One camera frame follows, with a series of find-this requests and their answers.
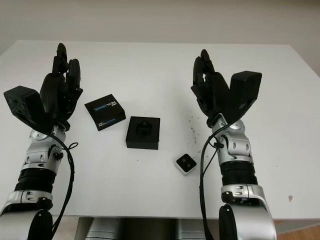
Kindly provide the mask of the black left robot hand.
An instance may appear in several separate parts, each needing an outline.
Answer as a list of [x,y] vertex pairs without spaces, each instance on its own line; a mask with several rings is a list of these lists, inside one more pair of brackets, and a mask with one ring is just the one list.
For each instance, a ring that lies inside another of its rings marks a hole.
[[40,98],[44,111],[55,125],[70,128],[68,119],[75,111],[77,101],[83,89],[80,87],[81,69],[78,59],[67,57],[63,43],[59,43],[53,58],[51,73],[48,73],[40,89]]

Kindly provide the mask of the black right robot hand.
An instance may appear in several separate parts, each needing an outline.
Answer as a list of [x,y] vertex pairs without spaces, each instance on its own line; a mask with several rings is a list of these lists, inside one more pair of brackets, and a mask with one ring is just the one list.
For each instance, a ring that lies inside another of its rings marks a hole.
[[229,87],[224,77],[213,66],[206,49],[203,49],[193,65],[192,92],[201,111],[212,128],[226,106]]

